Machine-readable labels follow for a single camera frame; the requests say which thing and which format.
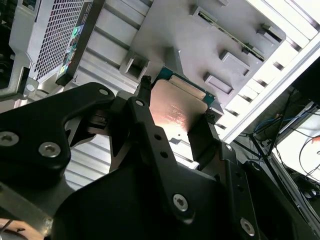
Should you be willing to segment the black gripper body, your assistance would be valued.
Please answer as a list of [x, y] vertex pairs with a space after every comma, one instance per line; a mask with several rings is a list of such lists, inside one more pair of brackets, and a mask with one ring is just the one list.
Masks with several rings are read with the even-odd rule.
[[165, 209], [149, 167], [130, 164], [70, 195], [57, 211], [54, 240], [314, 240], [316, 235], [266, 178], [248, 185], [221, 161], [215, 177], [180, 166], [182, 191]]

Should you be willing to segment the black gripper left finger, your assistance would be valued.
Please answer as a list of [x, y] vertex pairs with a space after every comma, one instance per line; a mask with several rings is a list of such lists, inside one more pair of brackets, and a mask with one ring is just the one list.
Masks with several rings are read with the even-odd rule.
[[62, 178], [71, 147], [95, 135], [110, 139], [111, 173], [132, 164], [149, 167], [163, 207], [183, 189], [179, 166], [149, 106], [151, 82], [144, 76], [137, 95], [113, 94], [87, 83], [0, 115], [0, 209], [33, 224], [54, 222], [71, 193]]

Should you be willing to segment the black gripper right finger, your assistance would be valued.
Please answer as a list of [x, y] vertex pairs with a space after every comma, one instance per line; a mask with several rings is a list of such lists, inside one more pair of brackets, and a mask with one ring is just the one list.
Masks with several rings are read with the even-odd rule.
[[188, 140], [198, 170], [217, 184], [214, 204], [220, 230], [234, 238], [256, 238], [257, 220], [248, 179], [235, 150], [219, 139], [215, 126], [202, 115], [189, 130]]

